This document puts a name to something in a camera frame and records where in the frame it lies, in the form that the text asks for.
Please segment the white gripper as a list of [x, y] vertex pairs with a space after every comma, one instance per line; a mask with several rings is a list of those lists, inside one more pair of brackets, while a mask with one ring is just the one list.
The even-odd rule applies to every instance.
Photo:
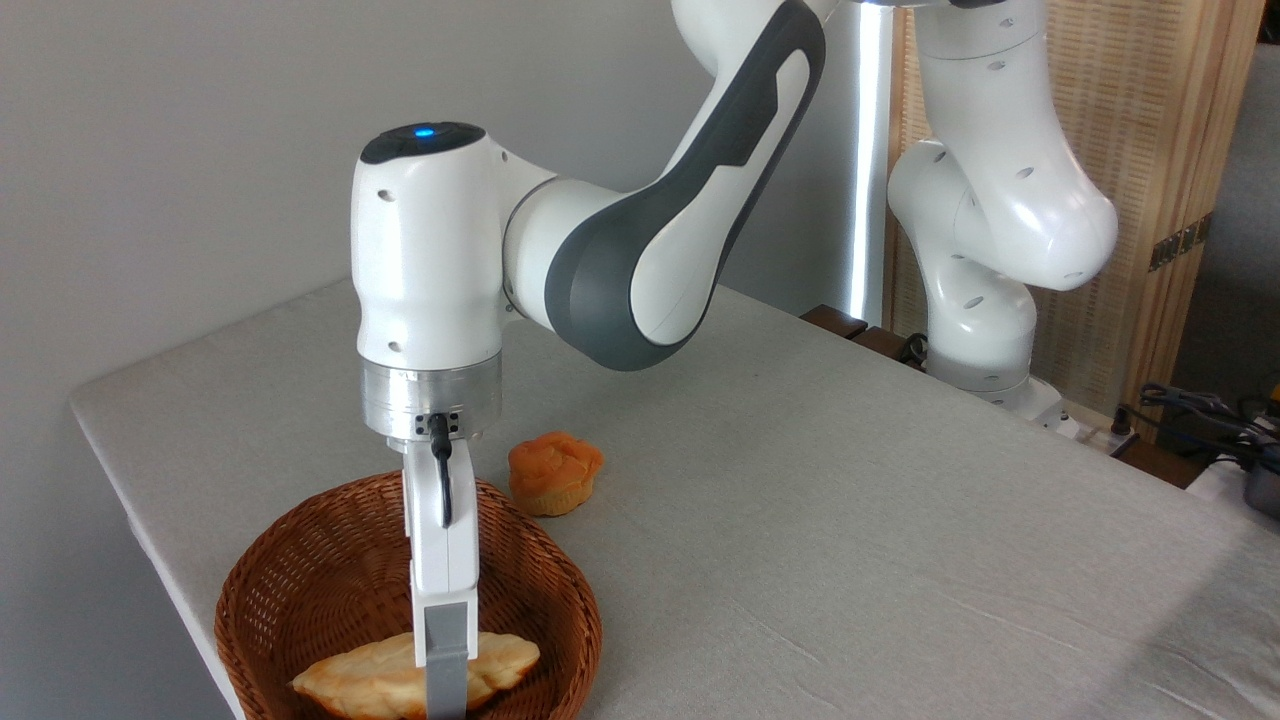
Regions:
[[426, 441], [404, 443], [404, 523], [415, 660], [425, 664], [428, 719], [465, 719], [468, 659], [477, 657], [480, 575], [477, 488], [465, 439], [447, 460], [451, 523], [443, 519], [442, 473]]

